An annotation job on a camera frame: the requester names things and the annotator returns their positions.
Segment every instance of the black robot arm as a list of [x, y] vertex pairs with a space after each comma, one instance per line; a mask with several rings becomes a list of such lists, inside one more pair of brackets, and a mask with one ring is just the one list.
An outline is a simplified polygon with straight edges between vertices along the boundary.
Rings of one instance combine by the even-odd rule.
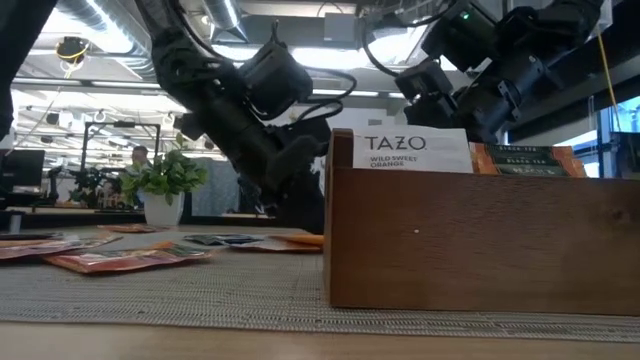
[[[412, 102], [405, 109], [408, 123], [464, 128], [470, 141], [495, 143], [496, 132], [520, 118], [519, 107], [534, 86], [554, 81], [549, 67], [585, 43], [603, 3], [555, 0], [540, 10], [515, 8], [497, 22], [479, 1], [451, 1], [422, 44], [429, 58], [395, 79]], [[432, 60], [441, 56], [463, 72], [492, 61], [468, 88], [452, 94]]]
[[151, 33], [158, 83], [191, 111], [183, 128], [198, 129], [192, 137], [206, 133], [236, 171], [260, 188], [261, 201], [280, 221], [322, 233], [324, 198], [310, 168], [326, 152], [326, 119], [311, 127], [265, 126], [259, 119], [274, 118], [311, 95], [311, 78], [286, 45], [272, 41], [236, 69], [211, 48], [196, 46], [177, 0], [136, 4]]

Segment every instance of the ceiling duct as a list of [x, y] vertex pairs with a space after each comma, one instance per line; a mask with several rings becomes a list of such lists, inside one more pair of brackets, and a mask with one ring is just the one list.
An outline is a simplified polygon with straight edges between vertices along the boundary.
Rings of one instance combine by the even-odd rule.
[[59, 0], [56, 9], [96, 31], [100, 36], [90, 40], [102, 50], [142, 57], [118, 59], [118, 62], [129, 67], [143, 80], [156, 80], [149, 33], [119, 1]]
[[204, 0], [204, 9], [211, 24], [248, 43], [242, 23], [242, 11], [236, 0]]

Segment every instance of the gray table runner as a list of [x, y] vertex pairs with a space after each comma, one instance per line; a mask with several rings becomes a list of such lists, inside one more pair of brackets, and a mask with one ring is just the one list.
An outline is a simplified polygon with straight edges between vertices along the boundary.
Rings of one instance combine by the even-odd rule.
[[[99, 249], [186, 234], [130, 235]], [[231, 251], [211, 262], [106, 276], [0, 263], [0, 320], [640, 342], [640, 318], [631, 317], [333, 309], [323, 299], [320, 255]]]

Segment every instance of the white label card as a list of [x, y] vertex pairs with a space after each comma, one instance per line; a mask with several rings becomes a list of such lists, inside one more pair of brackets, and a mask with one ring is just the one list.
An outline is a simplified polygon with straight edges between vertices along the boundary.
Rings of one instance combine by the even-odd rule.
[[473, 172], [464, 129], [371, 126], [353, 135], [354, 168]]

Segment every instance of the desk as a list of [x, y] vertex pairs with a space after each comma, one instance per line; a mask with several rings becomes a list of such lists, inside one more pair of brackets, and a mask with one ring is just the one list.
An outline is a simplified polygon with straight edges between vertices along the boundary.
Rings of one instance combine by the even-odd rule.
[[[227, 233], [292, 231], [237, 227], [208, 229]], [[86, 232], [95, 228], [67, 230]], [[180, 230], [202, 231], [202, 228]], [[0, 322], [0, 349], [3, 359], [48, 360], [640, 358], [640, 344], [10, 322]]]

